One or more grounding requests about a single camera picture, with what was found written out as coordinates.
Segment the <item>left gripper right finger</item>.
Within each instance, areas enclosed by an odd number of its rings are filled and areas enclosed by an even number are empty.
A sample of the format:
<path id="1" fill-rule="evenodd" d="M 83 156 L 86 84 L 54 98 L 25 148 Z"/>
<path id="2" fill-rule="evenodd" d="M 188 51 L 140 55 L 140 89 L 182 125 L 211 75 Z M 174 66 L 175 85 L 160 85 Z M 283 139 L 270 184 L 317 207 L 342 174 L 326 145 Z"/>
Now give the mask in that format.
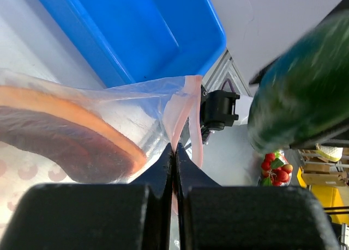
<path id="1" fill-rule="evenodd" d="M 179 144 L 174 157 L 181 249 L 339 249 L 328 216 L 298 186 L 220 186 Z"/>

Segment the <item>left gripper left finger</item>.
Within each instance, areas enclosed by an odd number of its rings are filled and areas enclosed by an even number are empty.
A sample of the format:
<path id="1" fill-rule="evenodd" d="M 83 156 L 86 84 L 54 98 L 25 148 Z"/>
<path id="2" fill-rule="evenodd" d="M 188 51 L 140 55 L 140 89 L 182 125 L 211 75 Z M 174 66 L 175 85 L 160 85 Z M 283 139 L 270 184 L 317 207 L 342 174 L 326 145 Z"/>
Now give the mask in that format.
<path id="1" fill-rule="evenodd" d="M 173 152 L 129 184 L 39 184 L 20 199 L 1 249 L 168 249 Z"/>

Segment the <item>red orange steak slice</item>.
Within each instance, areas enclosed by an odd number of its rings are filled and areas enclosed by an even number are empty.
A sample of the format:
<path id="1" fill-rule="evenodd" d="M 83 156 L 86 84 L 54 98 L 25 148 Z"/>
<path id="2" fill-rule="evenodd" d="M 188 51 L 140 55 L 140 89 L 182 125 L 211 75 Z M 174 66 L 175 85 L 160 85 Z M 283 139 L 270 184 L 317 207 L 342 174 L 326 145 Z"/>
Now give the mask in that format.
<path id="1" fill-rule="evenodd" d="M 147 161 L 142 149 L 98 115 L 26 88 L 1 87 L 1 141 L 53 161 L 81 183 L 130 176 Z"/>

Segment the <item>clear pink zip top bag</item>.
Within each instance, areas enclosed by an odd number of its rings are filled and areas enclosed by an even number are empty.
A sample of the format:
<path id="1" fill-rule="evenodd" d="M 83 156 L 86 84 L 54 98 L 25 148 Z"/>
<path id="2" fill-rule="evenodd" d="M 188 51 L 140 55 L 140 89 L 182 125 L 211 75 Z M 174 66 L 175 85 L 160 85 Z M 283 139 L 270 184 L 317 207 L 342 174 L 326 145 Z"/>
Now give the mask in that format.
<path id="1" fill-rule="evenodd" d="M 1 71 L 1 87 L 32 89 L 67 99 L 98 115 L 142 149 L 147 157 L 145 165 L 138 172 L 109 183 L 135 179 L 159 158 L 167 145 L 175 150 L 178 143 L 188 141 L 192 142 L 190 158 L 197 166 L 202 166 L 201 81 L 201 76 L 180 76 L 104 90 L 85 90 Z M 1 141 L 2 230 L 23 194 L 34 185 L 47 182 L 77 181 L 53 161 Z"/>

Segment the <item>bag of toy fruit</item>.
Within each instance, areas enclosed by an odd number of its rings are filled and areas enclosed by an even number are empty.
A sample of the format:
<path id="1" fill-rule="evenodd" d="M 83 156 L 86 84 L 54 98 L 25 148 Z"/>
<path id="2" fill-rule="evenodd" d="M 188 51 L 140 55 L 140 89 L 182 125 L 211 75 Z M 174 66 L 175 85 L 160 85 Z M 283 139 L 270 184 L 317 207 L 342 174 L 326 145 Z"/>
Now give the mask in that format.
<path id="1" fill-rule="evenodd" d="M 261 186 L 288 186 L 292 178 L 293 166 L 289 164 L 283 150 L 265 154 L 261 164 Z"/>

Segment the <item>yellow box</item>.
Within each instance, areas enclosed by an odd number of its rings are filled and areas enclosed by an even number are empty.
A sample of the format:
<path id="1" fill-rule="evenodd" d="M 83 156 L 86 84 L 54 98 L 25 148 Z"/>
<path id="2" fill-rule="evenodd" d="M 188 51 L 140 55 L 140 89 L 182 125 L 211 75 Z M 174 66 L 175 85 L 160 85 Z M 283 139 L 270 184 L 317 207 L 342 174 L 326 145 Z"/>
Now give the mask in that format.
<path id="1" fill-rule="evenodd" d="M 297 180 L 324 208 L 348 206 L 348 172 L 339 172 L 329 164 L 308 163 L 299 168 Z"/>

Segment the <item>blue plastic tray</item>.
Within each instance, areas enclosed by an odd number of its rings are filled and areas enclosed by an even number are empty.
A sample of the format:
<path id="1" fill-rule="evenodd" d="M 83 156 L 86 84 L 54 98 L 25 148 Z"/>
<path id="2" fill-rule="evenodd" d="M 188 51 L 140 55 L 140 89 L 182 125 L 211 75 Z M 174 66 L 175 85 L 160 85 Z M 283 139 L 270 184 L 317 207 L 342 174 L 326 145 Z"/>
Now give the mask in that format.
<path id="1" fill-rule="evenodd" d="M 226 46 L 210 0 L 39 0 L 108 88 L 204 75 Z"/>

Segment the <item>aluminium rail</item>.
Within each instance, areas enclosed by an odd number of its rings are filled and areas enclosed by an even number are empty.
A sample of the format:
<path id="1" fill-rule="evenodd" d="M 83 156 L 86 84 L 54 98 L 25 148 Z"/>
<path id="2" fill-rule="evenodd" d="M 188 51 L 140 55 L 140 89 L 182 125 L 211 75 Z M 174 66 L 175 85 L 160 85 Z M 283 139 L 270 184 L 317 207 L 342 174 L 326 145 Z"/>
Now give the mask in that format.
<path id="1" fill-rule="evenodd" d="M 225 49 L 214 65 L 205 74 L 202 85 L 207 92 L 214 90 L 224 90 L 235 92 L 246 96 L 251 96 L 247 84 L 231 56 Z"/>

